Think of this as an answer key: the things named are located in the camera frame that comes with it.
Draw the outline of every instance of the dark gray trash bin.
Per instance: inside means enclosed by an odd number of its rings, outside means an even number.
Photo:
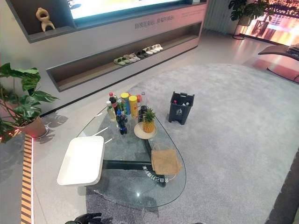
[[[193,106],[195,95],[187,95],[187,93],[175,93],[173,92],[171,101],[170,101],[170,111],[169,111],[169,122],[173,120],[178,121],[181,125],[185,124],[188,114]]]

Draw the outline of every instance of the white floor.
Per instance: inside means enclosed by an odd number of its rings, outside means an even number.
[[[249,38],[238,41],[231,36],[204,33],[197,48],[43,118],[51,133],[34,144],[35,223],[63,224],[86,213],[85,188],[58,186],[56,178],[70,140],[105,107],[110,91],[120,95],[151,76],[187,65],[235,63],[252,66],[260,59],[271,62],[273,57],[257,55],[270,45]]]

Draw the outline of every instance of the pineapple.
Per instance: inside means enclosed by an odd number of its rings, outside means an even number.
[[[155,113],[151,108],[148,108],[143,114],[143,130],[146,133],[151,133],[155,128]]]

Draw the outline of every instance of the glass tabletop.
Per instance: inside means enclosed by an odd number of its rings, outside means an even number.
[[[116,121],[103,109],[78,137],[100,135],[105,151],[100,181],[88,189],[117,203],[158,207],[178,198],[186,183],[185,165],[178,149],[159,120],[157,133],[148,140],[134,134],[137,119],[128,115],[128,133],[121,135]],[[151,168],[151,150],[175,149],[182,168],[176,175],[156,175]]]

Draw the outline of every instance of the sandal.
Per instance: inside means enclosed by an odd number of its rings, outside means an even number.
[[[159,43],[156,44],[156,49],[163,50],[163,48],[161,47],[161,45]]]
[[[140,61],[140,58],[137,57],[137,55],[136,55],[135,53],[132,53],[132,54],[130,54],[129,56],[132,57],[132,58],[133,58],[134,60],[136,60],[136,61]]]
[[[143,59],[143,58],[145,58],[145,56],[144,55],[142,55],[142,51],[137,51],[137,52],[134,52],[134,54],[138,57],[138,58],[140,58],[140,59]]]
[[[160,51],[160,49],[157,47],[157,45],[153,45],[152,48],[155,50],[155,51]]]
[[[150,51],[150,48],[143,49],[147,54],[152,55],[154,52]]]
[[[157,51],[154,50],[153,47],[149,47],[149,50],[150,50],[151,52],[153,52],[153,53],[157,53]]]
[[[130,61],[128,59],[126,59],[125,57],[120,57],[120,59],[126,64],[130,63]]]
[[[141,52],[142,52],[142,55],[143,55],[144,57],[148,57],[148,56],[150,56],[148,53],[146,53],[145,50],[142,50]]]
[[[122,66],[126,64],[126,63],[124,63],[124,62],[122,61],[122,59],[121,59],[120,57],[114,59],[113,62],[114,62],[115,64],[122,65]]]
[[[131,55],[124,55],[124,57],[129,60],[130,62],[136,62],[137,59],[134,59],[134,57],[132,57]]]

